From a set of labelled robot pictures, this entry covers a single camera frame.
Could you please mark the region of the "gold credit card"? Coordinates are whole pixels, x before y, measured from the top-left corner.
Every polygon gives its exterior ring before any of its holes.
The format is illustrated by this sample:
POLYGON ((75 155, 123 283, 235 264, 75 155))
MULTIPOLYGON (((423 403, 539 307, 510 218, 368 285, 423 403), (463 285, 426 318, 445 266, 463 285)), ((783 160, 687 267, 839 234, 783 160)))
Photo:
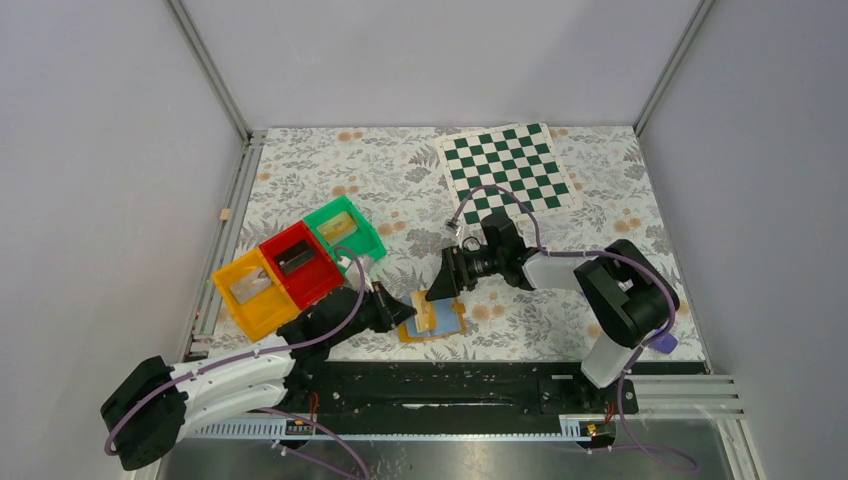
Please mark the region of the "gold credit card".
POLYGON ((437 326, 436 314, 434 313, 433 304, 426 300, 426 292, 411 292, 410 300, 412 306, 416 308, 416 316, 413 320, 415 332, 423 334, 434 330, 437 326))

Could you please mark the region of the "orange card holder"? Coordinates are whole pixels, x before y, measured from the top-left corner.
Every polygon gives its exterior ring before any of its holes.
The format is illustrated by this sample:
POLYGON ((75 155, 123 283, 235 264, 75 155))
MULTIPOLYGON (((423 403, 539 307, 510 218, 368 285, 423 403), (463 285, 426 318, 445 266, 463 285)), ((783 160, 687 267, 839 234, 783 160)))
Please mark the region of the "orange card holder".
POLYGON ((402 302, 416 309, 416 314, 397 328, 402 343, 435 340, 466 331, 466 308, 457 298, 430 302, 424 291, 415 291, 403 297, 402 302))

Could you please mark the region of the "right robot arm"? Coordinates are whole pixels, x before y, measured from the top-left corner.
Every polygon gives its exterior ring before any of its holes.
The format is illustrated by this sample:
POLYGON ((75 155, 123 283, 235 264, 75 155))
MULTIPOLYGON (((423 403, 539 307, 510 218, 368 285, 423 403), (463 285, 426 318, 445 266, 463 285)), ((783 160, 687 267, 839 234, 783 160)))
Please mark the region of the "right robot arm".
POLYGON ((484 243, 475 250, 446 247, 425 298, 429 302, 471 291, 479 279, 499 275, 527 291, 573 290, 583 294, 601 327, 573 386, 575 402, 597 412, 613 398, 612 383, 655 336, 666 334, 680 300, 670 284, 629 240, 598 251, 550 252, 525 244, 505 213, 482 221, 484 243))

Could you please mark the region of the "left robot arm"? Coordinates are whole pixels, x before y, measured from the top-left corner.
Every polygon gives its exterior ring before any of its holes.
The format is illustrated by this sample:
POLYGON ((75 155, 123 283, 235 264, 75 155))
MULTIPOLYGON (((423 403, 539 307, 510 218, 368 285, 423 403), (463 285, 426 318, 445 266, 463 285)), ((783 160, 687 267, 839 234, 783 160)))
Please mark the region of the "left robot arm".
POLYGON ((333 347, 366 330, 389 332, 415 314, 379 282, 363 290, 342 286, 227 355, 173 365, 160 356, 145 359, 100 408, 104 451, 134 471, 209 424, 278 404, 299 410, 309 401, 308 380, 333 347))

